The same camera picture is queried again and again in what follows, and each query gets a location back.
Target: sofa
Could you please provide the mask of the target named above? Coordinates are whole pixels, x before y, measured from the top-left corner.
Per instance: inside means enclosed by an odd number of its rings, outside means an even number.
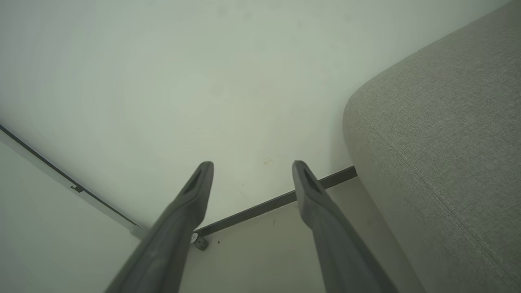
[[[427,292],[521,293],[521,1],[368,81],[343,131]]]

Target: floor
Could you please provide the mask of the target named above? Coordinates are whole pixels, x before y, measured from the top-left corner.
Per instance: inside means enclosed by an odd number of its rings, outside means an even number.
[[[506,2],[2,1],[0,124],[144,226],[211,160],[207,225],[351,166],[349,96]]]
[[[328,189],[401,293],[425,292],[358,178]],[[181,293],[325,292],[311,230],[292,203],[207,236],[191,246]]]

